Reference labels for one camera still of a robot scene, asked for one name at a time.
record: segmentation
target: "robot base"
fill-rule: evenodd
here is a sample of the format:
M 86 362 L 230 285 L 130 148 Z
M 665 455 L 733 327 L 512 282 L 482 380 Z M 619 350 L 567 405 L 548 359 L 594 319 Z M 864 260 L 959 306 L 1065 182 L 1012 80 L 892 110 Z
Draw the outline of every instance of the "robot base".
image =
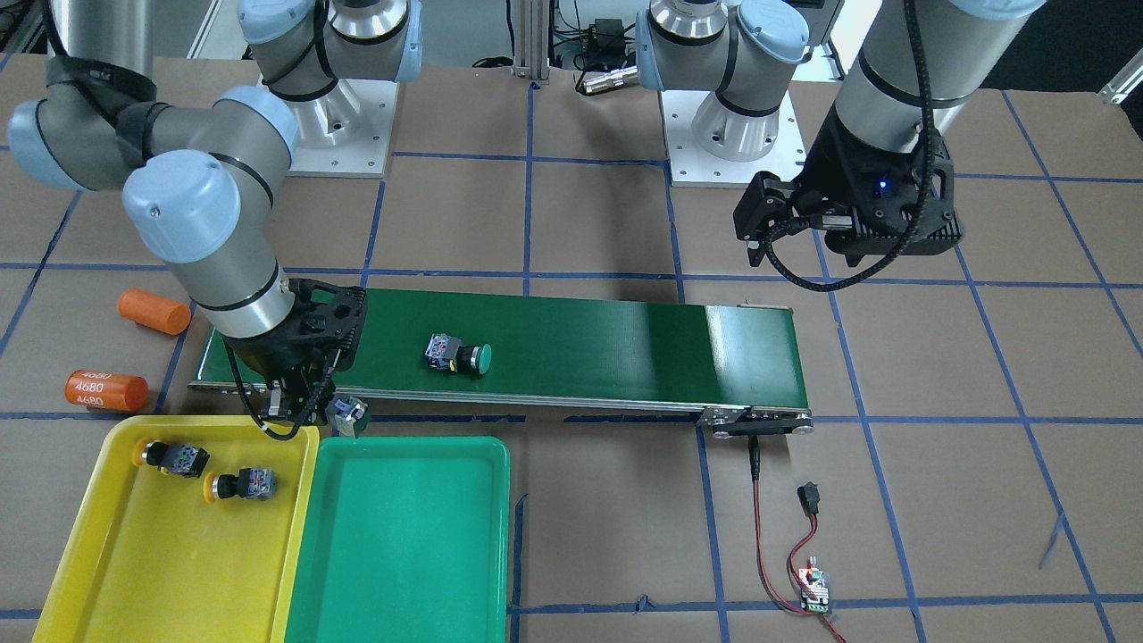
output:
M 384 80 L 343 80 L 361 102 L 359 127 L 335 146 L 306 147 L 294 153 L 288 176 L 384 178 L 397 115 L 400 85 Z
M 736 187 L 750 184 L 754 174 L 767 170 L 789 180 L 801 172 L 806 146 L 801 142 L 798 118 L 790 94 L 782 98 L 782 128 L 774 146 L 765 156 L 749 162 L 729 161 L 708 152 L 698 142 L 690 123 L 708 91 L 666 90 L 663 96 L 663 130 L 671 159 L 671 182 L 685 187 Z

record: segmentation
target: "plastic tray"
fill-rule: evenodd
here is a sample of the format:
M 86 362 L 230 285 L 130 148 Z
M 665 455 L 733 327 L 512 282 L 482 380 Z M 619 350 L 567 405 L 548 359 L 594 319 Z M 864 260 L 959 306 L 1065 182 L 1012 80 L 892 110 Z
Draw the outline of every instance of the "plastic tray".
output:
M 493 437 L 326 441 L 286 641 L 503 643 L 507 495 Z
M 207 472 L 272 467 L 277 495 L 208 505 L 202 479 L 131 463 L 143 439 L 205 448 Z M 99 451 L 33 641 L 281 641 L 318 442 L 313 427 L 269 440 L 245 417 L 120 423 Z

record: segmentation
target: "black connector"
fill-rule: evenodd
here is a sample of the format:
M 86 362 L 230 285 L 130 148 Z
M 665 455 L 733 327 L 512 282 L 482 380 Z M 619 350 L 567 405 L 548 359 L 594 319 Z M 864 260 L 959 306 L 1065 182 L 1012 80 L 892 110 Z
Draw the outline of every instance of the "black connector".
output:
M 750 436 L 746 447 L 750 448 L 750 480 L 758 482 L 758 474 L 762 471 L 762 450 L 758 448 L 758 436 Z
M 817 493 L 817 485 L 806 483 L 798 488 L 798 500 L 801 501 L 801 509 L 808 515 L 817 514 L 817 504 L 822 497 Z

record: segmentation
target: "braided black cable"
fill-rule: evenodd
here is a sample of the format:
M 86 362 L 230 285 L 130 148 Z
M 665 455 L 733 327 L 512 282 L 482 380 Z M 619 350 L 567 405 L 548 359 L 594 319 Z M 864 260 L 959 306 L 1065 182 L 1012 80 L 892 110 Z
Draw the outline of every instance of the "braided black cable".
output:
M 917 194 L 917 211 L 914 211 L 909 218 L 909 224 L 905 225 L 905 231 L 897 239 L 897 242 L 893 246 L 888 254 L 880 258 L 880 260 L 857 274 L 829 283 L 816 283 L 794 274 L 784 263 L 782 263 L 777 254 L 774 251 L 774 241 L 791 231 L 796 231 L 793 230 L 796 226 L 799 230 L 802 230 L 805 228 L 805 225 L 796 224 L 792 219 L 786 219 L 775 224 L 770 227 L 769 233 L 762 241 L 762 247 L 766 250 L 766 258 L 768 258 L 770 264 L 774 265 L 774 268 L 778 271 L 778 274 L 782 274 L 790 282 L 806 288 L 807 290 L 814 290 L 816 292 L 832 292 L 869 279 L 893 263 L 901 255 L 901 252 L 904 251 L 905 246 L 913 242 L 913 239 L 917 236 L 917 231 L 920 228 L 921 217 L 925 215 L 925 206 L 928 203 L 929 193 L 933 191 L 933 171 L 936 167 L 936 142 L 934 140 L 933 132 L 936 130 L 936 122 L 933 115 L 933 88 L 929 82 L 928 63 L 925 61 L 925 47 L 921 43 L 921 30 L 920 23 L 917 19 L 916 0 L 904 0 L 904 5 L 905 25 L 909 30 L 909 47 L 912 49 L 913 65 L 917 67 L 917 86 L 920 89 L 921 98 L 921 131 L 919 132 L 919 136 L 924 150 L 924 166 L 921 169 L 921 184 L 918 187 Z

